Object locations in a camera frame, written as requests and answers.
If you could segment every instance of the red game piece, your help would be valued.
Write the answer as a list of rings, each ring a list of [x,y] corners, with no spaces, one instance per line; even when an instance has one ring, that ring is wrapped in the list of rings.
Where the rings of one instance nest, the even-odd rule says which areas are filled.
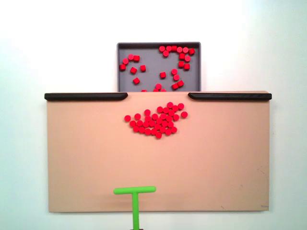
[[[157,133],[157,130],[156,130],[155,128],[153,128],[153,129],[151,130],[151,133],[152,133],[152,135],[154,136],[154,135]]]
[[[174,110],[170,109],[170,110],[169,110],[169,112],[168,112],[168,115],[170,115],[170,116],[173,116],[173,115],[175,115],[175,112],[174,112]]]
[[[183,67],[184,67],[184,61],[179,61],[178,68],[183,68]]]
[[[166,127],[166,126],[167,126],[167,121],[163,121],[161,125],[162,125],[163,127]]]
[[[157,108],[157,111],[158,111],[158,113],[162,113],[162,112],[163,112],[163,107],[159,106],[159,107]]]
[[[155,125],[154,125],[154,128],[155,128],[156,130],[159,130],[159,129],[160,129],[160,127],[161,127],[161,125],[160,125],[160,124],[155,124]]]
[[[169,109],[171,109],[172,107],[173,107],[173,103],[172,102],[169,102],[169,103],[167,103],[167,107],[169,108]]]
[[[173,75],[177,74],[177,69],[172,69],[172,74]]]
[[[139,128],[138,126],[133,127],[133,131],[134,131],[134,132],[137,133],[139,130],[140,130],[140,128]]]
[[[146,116],[149,116],[149,115],[150,115],[150,110],[149,110],[149,109],[146,109],[146,110],[144,111],[144,114],[145,114]]]
[[[180,76],[178,74],[174,75],[174,81],[179,80]]]
[[[145,72],[145,71],[146,71],[146,66],[145,66],[145,65],[140,66],[140,68],[141,68],[141,71],[142,71],[142,72]]]
[[[145,132],[145,128],[144,127],[140,127],[139,132],[140,133],[144,133]]]
[[[145,117],[145,121],[150,122],[151,120],[152,120],[152,118],[151,118],[149,115],[147,115],[147,116]]]
[[[184,53],[180,53],[180,54],[179,54],[179,59],[180,59],[180,60],[184,60],[185,56],[186,56],[186,55],[185,55]]]
[[[160,73],[160,78],[165,78],[165,77],[166,77],[166,73],[165,72]]]
[[[172,85],[172,88],[173,88],[173,90],[176,90],[176,89],[178,89],[179,87],[178,87],[177,83],[175,83],[175,84]]]
[[[136,122],[135,121],[130,121],[130,126],[131,127],[135,127],[136,126]]]
[[[183,67],[185,70],[189,70],[190,69],[190,64],[184,64],[184,67]]]
[[[168,52],[167,50],[163,52],[163,56],[164,56],[164,57],[167,57],[168,54],[169,54],[169,52]]]
[[[173,120],[172,116],[167,116],[167,117],[166,117],[166,121],[167,121],[167,122],[170,122],[170,121],[172,121],[172,120]]]
[[[119,65],[119,69],[120,69],[121,71],[125,70],[125,69],[126,69],[126,65],[120,64],[120,65]]]
[[[172,46],[172,52],[176,52],[177,51],[177,46]]]
[[[154,122],[153,120],[151,120],[151,121],[149,122],[149,126],[150,126],[150,127],[154,127],[154,126],[155,126],[155,122]]]
[[[138,127],[141,127],[141,126],[143,125],[143,121],[141,121],[141,120],[137,121],[136,125],[137,125]]]
[[[179,115],[178,114],[175,114],[174,116],[173,116],[173,119],[174,119],[174,121],[177,121],[177,120],[179,120]]]
[[[128,121],[130,121],[130,120],[131,120],[131,116],[126,115],[126,116],[125,116],[125,121],[127,121],[127,122],[128,122]]]
[[[178,104],[178,109],[179,109],[179,110],[184,109],[184,104],[183,104],[183,103],[179,103],[179,104]]]
[[[162,123],[162,118],[158,118],[158,119],[156,120],[156,122],[157,122],[157,124],[161,124],[161,123]]]
[[[172,122],[172,121],[168,122],[167,126],[172,128],[174,126],[174,122]]]
[[[151,135],[152,131],[150,130],[150,128],[145,129],[145,135],[149,136]]]
[[[161,133],[165,133],[165,130],[166,130],[166,128],[163,127],[163,126],[160,128],[160,132],[161,132]]]
[[[139,55],[134,55],[133,61],[139,62],[140,61],[140,56]]]
[[[179,47],[177,48],[177,53],[181,53],[181,52],[182,52],[182,47],[179,46]]]
[[[182,52],[184,52],[185,54],[189,51],[189,49],[187,47],[183,47]]]
[[[172,134],[171,129],[169,129],[169,128],[166,129],[166,130],[165,130],[165,134],[168,135],[168,136],[171,135],[171,134]]]
[[[127,65],[128,63],[129,63],[128,58],[124,58],[124,59],[123,59],[123,64],[124,64],[124,65]]]
[[[165,113],[165,114],[167,114],[168,111],[169,111],[169,109],[168,109],[167,107],[165,107],[165,108],[163,109],[163,113]]]
[[[140,120],[140,118],[141,118],[141,114],[135,114],[135,115],[134,115],[134,119]]]
[[[186,55],[184,59],[185,59],[186,62],[191,61],[191,57],[189,55]]]
[[[153,115],[152,115],[152,119],[153,119],[153,120],[158,119],[158,114],[153,114]]]
[[[148,122],[148,121],[145,121],[145,122],[143,123],[143,126],[144,126],[145,128],[147,128],[147,127],[149,126],[149,122]]]
[[[172,109],[173,109],[174,112],[177,112],[178,111],[178,106],[177,105],[173,105]]]
[[[158,84],[155,85],[155,88],[160,90],[162,88],[162,85],[158,83]]]
[[[187,118],[188,113],[187,113],[186,111],[184,111],[184,112],[181,113],[181,116],[182,116],[183,118]]]
[[[131,67],[131,69],[130,69],[130,72],[131,72],[131,73],[136,73],[136,71],[138,71],[136,68]]]
[[[177,132],[177,128],[174,126],[171,128],[172,133],[176,133]]]
[[[138,79],[138,78],[135,78],[135,79],[133,79],[133,82],[134,82],[134,84],[139,84],[140,83],[140,79]]]
[[[160,46],[160,47],[159,47],[159,50],[160,50],[160,52],[165,51],[165,46]]]
[[[162,137],[162,133],[157,132],[157,133],[155,134],[155,137],[158,138],[158,139],[160,139],[160,138]]]
[[[128,55],[128,59],[129,59],[130,61],[132,61],[133,58],[134,58],[134,55],[133,55],[133,54],[129,54],[129,55]]]
[[[165,119],[166,119],[166,114],[161,114],[161,115],[160,115],[160,118],[161,118],[162,120],[165,120]]]
[[[182,80],[180,80],[180,81],[177,82],[177,84],[178,84],[179,87],[181,87],[181,86],[184,85],[184,82]]]
[[[189,54],[190,55],[193,55],[193,54],[195,54],[195,50],[192,48],[192,49],[189,49]]]

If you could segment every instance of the green t-shaped handle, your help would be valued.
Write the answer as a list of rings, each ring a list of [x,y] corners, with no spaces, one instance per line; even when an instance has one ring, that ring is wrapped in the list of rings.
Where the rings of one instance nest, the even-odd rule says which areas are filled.
[[[132,216],[133,230],[140,230],[139,221],[139,193],[153,193],[157,189],[155,186],[131,187],[131,188],[116,188],[114,194],[132,194]]]

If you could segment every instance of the cluster of red pieces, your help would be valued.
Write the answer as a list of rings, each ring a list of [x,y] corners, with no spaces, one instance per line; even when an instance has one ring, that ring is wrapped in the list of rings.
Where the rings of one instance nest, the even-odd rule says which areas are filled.
[[[141,114],[135,114],[134,119],[131,121],[131,116],[126,115],[125,121],[130,122],[130,127],[136,133],[145,134],[147,136],[152,135],[160,139],[162,134],[167,136],[177,132],[177,128],[174,126],[174,122],[180,119],[180,116],[176,114],[177,111],[183,110],[184,104],[179,103],[174,105],[172,102],[167,103],[166,107],[159,106],[157,108],[158,114],[152,114],[149,109],[144,111],[144,120],[141,120]],[[181,112],[182,118],[187,118],[188,113],[186,111]]]
[[[140,61],[140,56],[139,55],[129,54],[128,58],[124,58],[123,59],[123,64],[119,65],[120,71],[125,71],[126,70],[126,65],[128,65],[129,61],[139,62]],[[140,66],[140,69],[141,69],[141,72],[145,72],[146,71],[146,66],[142,65],[142,66]],[[137,71],[138,71],[138,69],[135,68],[135,67],[131,67],[131,69],[130,69],[130,72],[132,74],[135,74]],[[140,79],[138,79],[138,78],[133,79],[133,83],[136,84],[136,85],[139,84],[140,83]]]
[[[189,70],[190,69],[190,64],[185,63],[185,62],[190,62],[191,61],[191,56],[187,55],[189,53],[190,55],[195,54],[195,49],[194,48],[187,48],[187,47],[180,47],[180,46],[160,46],[159,47],[160,52],[163,53],[164,57],[168,57],[169,52],[177,52],[179,54],[179,62],[178,62],[178,67],[183,68],[184,70]],[[177,74],[177,69],[172,69],[172,74],[174,75],[174,81],[178,81],[180,76]],[[160,78],[165,78],[166,73],[162,72],[160,73]],[[181,80],[175,84],[172,85],[173,90],[176,90],[184,85],[184,82]]]

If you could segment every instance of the wooden board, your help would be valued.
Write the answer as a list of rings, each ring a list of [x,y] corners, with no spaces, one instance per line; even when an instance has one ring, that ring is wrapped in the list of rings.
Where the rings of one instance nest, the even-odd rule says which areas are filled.
[[[133,133],[125,115],[184,103],[189,116],[162,139]],[[269,101],[197,101],[187,92],[129,92],[120,101],[48,101],[50,212],[269,208]]]

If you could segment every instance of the black bar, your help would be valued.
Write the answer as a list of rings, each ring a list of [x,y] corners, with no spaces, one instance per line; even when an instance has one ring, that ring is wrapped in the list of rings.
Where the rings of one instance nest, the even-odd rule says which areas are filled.
[[[45,93],[47,101],[121,101],[126,97],[126,92]]]
[[[268,101],[272,99],[270,93],[189,92],[188,96],[194,100],[207,101]]]

